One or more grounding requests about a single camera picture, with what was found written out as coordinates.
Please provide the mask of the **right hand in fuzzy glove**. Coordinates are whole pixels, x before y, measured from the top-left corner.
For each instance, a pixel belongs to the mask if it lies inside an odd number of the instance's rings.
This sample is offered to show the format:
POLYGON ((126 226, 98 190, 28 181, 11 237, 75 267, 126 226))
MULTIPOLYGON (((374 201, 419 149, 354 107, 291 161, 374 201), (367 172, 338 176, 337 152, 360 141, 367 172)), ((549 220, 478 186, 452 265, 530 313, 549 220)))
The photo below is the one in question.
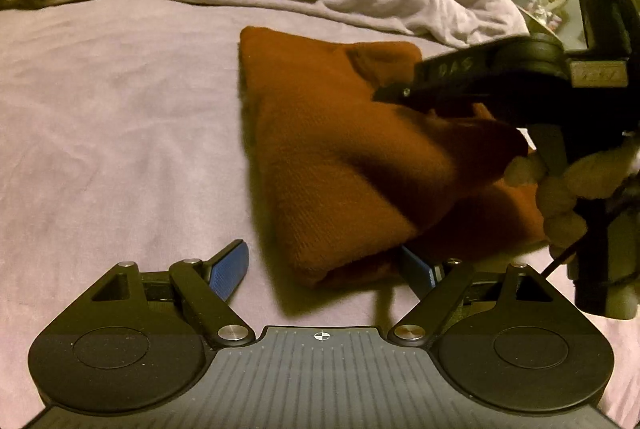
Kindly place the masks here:
POLYGON ((504 174, 508 186, 535 184, 536 206, 544 218, 544 235, 553 259, 588 232, 587 219, 578 202, 593 205, 604 201, 609 212, 625 205, 639 211, 639 142, 629 140, 618 149, 588 155, 554 176, 541 155, 534 151, 515 157, 504 174))

